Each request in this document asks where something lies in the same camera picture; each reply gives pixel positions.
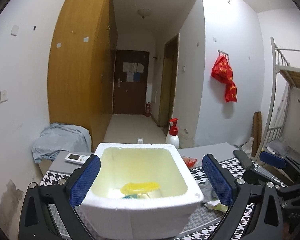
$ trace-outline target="styrofoam box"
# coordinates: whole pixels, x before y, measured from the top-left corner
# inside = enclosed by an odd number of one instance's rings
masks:
[[[81,210],[104,238],[163,239],[178,235],[203,195],[172,145],[101,143],[101,170]],[[157,182],[160,189],[144,199],[122,199],[129,182]]]

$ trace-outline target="black phone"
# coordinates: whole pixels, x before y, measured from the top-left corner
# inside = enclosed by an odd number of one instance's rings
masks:
[[[233,151],[234,156],[239,160],[244,169],[254,168],[254,164],[244,151]]]

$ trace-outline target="metal screw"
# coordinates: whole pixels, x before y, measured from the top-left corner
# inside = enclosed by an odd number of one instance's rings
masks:
[[[58,184],[59,185],[63,185],[63,184],[65,184],[66,183],[66,179],[59,179],[58,180]]]
[[[245,184],[246,182],[244,181],[244,179],[239,178],[239,179],[237,179],[237,183],[240,184],[240,185],[243,185],[243,184]]]
[[[273,183],[271,181],[267,182],[267,186],[270,187],[270,188],[274,187],[274,185],[273,185]]]
[[[36,186],[35,182],[31,182],[31,183],[29,184],[29,188],[34,188],[35,186]]]

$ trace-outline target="houndstooth tablecloth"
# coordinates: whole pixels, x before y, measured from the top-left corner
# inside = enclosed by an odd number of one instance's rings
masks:
[[[240,165],[240,162],[236,158],[221,162],[220,164],[223,168],[228,169],[235,178],[241,177],[245,172],[245,169]],[[205,174],[203,173],[201,167],[191,170],[191,173],[198,184],[205,183],[207,178],[205,177]],[[48,185],[56,184],[59,179],[61,178],[68,179],[69,176],[70,176],[69,174],[47,171],[40,183],[40,186],[48,186]],[[281,183],[281,185],[285,187],[285,185],[281,181],[279,181],[279,179],[277,179],[276,177],[274,177],[273,179]],[[66,231],[66,228],[64,227],[61,221],[61,218],[58,214],[55,205],[50,204],[50,209],[63,238],[71,239],[70,236],[68,235],[68,232]],[[248,204],[232,239],[240,239],[248,223],[252,209],[253,209],[253,204]],[[81,218],[82,222],[85,224],[87,229],[92,234],[92,236],[96,240],[104,240],[104,238],[98,236],[96,231],[86,220],[84,214],[80,210],[80,206],[76,207],[75,210],[79,215],[79,217]],[[213,230],[217,227],[223,215],[224,214],[222,212],[215,211],[215,210],[210,211],[206,207],[199,206],[197,210],[191,215],[186,227],[182,230],[182,232],[178,235],[178,237],[175,238],[175,240],[207,239],[212,234]]]

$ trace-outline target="wooden wardrobe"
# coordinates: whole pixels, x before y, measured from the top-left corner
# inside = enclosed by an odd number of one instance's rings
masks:
[[[92,150],[112,116],[117,39],[113,0],[65,0],[49,57],[50,122],[85,127]]]

